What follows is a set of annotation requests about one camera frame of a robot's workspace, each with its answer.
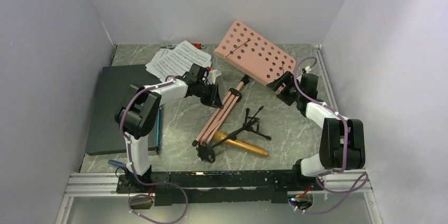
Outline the pink perforated music stand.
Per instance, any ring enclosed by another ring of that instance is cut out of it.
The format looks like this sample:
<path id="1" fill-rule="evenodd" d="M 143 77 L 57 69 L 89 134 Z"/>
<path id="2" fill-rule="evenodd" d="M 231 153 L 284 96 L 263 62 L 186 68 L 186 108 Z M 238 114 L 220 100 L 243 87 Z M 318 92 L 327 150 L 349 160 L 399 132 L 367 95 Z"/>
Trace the pink perforated music stand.
<path id="1" fill-rule="evenodd" d="M 210 143 L 240 99 L 240 90 L 247 80 L 253 79 L 266 87 L 283 74 L 292 72 L 296 66 L 296 60 L 291 55 L 240 20 L 232 23 L 214 54 L 244 73 L 244 77 L 235 89 L 227 92 L 223 108 L 212 114 L 194 141 L 197 145 Z"/>

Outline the black microphone tripod stand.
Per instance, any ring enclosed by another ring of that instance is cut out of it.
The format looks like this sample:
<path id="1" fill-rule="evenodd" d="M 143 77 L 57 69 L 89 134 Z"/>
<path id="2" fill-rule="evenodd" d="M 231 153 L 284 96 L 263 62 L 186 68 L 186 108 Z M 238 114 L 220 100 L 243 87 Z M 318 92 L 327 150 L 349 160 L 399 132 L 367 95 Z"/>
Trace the black microphone tripod stand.
<path id="1" fill-rule="evenodd" d="M 244 122 L 242 123 L 242 126 L 229 134 L 226 133 L 228 136 L 226 136 L 224 139 L 220 141 L 215 141 L 213 137 L 216 132 L 214 132 L 212 134 L 212 139 L 215 141 L 214 143 L 197 143 L 195 149 L 197 150 L 197 156 L 199 157 L 199 159 L 205 162 L 214 163 L 216 160 L 216 153 L 214 151 L 214 148 L 224 144 L 224 142 L 228 139 L 238 139 L 237 136 L 242 132 L 253 133 L 268 141 L 271 141 L 272 138 L 270 136 L 265 135 L 259 131 L 260 118 L 258 118 L 257 115 L 263 109 L 264 106 L 260 106 L 258 110 L 254 113 L 254 115 L 250 116 L 249 115 L 250 109 L 246 108 L 245 119 Z"/>

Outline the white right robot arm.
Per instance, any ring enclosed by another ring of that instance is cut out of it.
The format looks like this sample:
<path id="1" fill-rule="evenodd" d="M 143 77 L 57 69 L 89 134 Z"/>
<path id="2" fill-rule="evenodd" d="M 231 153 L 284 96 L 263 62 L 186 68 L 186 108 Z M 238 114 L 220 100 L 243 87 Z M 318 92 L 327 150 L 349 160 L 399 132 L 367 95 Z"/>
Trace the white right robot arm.
<path id="1" fill-rule="evenodd" d="M 312 176 L 361 169 L 366 161 L 362 121 L 346 118 L 317 101 L 317 86 L 316 75 L 304 73 L 296 79 L 290 71 L 267 84 L 280 100 L 287 105 L 296 104 L 304 117 L 322 129 L 318 153 L 299 160 L 299 170 L 291 175 L 291 183 L 298 190 L 310 185 Z"/>

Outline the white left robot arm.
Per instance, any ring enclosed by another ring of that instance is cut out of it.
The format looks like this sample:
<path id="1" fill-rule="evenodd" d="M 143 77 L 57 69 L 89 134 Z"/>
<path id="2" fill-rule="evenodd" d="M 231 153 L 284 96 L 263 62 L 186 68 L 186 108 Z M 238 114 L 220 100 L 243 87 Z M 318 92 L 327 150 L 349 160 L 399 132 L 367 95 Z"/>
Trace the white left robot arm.
<path id="1" fill-rule="evenodd" d="M 152 185 L 146 136 L 156 125 L 162 105 L 195 96 L 205 106 L 223 108 L 218 84 L 208 81 L 210 71 L 208 67 L 194 63 L 189 71 L 180 76 L 168 75 L 161 83 L 130 85 L 122 106 L 116 112 L 115 121 L 125 139 L 126 170 L 133 174 L 131 186 L 136 191 L 145 192 Z"/>

